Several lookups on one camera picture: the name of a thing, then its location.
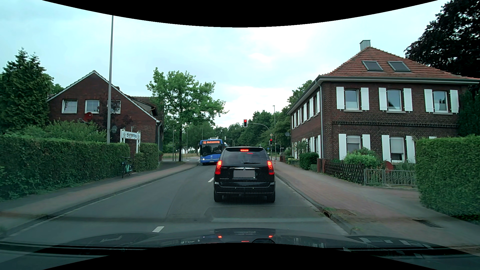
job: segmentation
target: sky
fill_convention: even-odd
[[[213,99],[227,114],[216,125],[282,110],[292,90],[328,73],[360,51],[360,42],[404,57],[446,0],[345,20],[279,27],[172,25],[115,17],[112,83],[130,96],[149,97],[158,67],[215,82]],[[40,58],[63,87],[96,70],[108,79],[111,15],[41,0],[0,1],[0,65],[22,47]]]

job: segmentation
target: brake light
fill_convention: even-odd
[[[267,160],[267,165],[268,165],[268,174],[275,174],[273,171],[273,164],[270,160]]]
[[[219,160],[216,163],[215,174],[220,174],[220,168],[222,168],[222,161]]]

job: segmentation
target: black suv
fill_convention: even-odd
[[[214,200],[229,196],[262,197],[275,202],[275,172],[265,149],[261,147],[227,147],[215,168]]]

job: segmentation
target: red brick house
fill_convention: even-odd
[[[119,131],[115,136],[120,141],[120,129],[141,132],[141,143],[156,143],[158,149],[163,148],[163,112],[158,110],[149,97],[131,97],[112,85],[112,103],[118,109],[112,114],[112,126]],[[92,121],[106,128],[106,109],[108,101],[108,80],[98,72],[92,71],[74,82],[61,92],[50,96],[50,120],[73,121],[83,119],[85,114],[93,114]],[[135,141],[127,139],[131,154],[135,154]]]
[[[366,147],[392,163],[415,163],[415,138],[457,135],[462,77],[360,43],[360,52],[319,75],[287,112],[294,147],[321,158]]]

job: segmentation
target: sign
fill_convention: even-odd
[[[120,135],[122,139],[140,140],[140,133],[137,132],[128,132],[122,130]]]

